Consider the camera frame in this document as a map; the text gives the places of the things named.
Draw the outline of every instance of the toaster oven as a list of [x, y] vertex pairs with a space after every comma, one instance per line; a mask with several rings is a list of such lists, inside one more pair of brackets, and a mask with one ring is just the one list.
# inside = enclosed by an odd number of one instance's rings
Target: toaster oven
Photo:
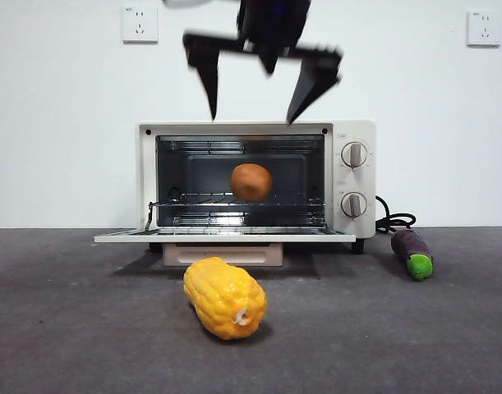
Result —
[[[281, 265], [287, 242], [350, 242], [375, 234], [375, 124], [150, 123], [139, 126], [138, 223], [95, 242], [162, 247], [165, 265], [218, 255], [237, 265]], [[269, 170], [261, 202], [239, 200], [239, 164]]]

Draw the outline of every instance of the black cable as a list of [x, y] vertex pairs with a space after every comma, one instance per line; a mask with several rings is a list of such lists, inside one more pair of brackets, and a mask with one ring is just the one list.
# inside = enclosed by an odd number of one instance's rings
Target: black cable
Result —
[[417, 218], [415, 218], [415, 216], [411, 215], [410, 213], [389, 214], [389, 207], [387, 203], [378, 195], [376, 196], [376, 199], [378, 199], [382, 203], [382, 205], [384, 205], [385, 211], [385, 217], [378, 219], [375, 222], [376, 232], [378, 232], [379, 234], [387, 234], [390, 231], [396, 232], [397, 230], [395, 230], [394, 227], [411, 228], [411, 226], [417, 221]]

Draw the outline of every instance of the oven control knob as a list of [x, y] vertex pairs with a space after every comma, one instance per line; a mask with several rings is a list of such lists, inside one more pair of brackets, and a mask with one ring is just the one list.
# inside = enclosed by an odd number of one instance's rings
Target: oven control knob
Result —
[[342, 210], [350, 218], [358, 218], [367, 208], [366, 197], [360, 193], [349, 193], [342, 199]]
[[351, 168], [360, 167], [367, 159], [367, 149], [360, 142], [351, 142], [342, 149], [342, 160]]

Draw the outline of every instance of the toy eggplant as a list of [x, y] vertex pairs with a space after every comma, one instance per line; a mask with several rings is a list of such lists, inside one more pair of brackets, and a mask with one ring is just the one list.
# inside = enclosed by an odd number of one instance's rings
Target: toy eggplant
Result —
[[433, 273], [433, 257], [422, 237], [414, 230], [399, 230], [391, 237], [391, 249], [406, 264], [411, 276], [421, 281]]

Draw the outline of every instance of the wall outlet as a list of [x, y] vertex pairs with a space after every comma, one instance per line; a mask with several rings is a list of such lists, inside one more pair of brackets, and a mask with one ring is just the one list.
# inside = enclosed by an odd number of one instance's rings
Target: wall outlet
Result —
[[501, 20], [498, 11], [470, 11], [467, 14], [467, 45], [499, 47]]
[[157, 43], [157, 7], [125, 7], [122, 10], [123, 43]]

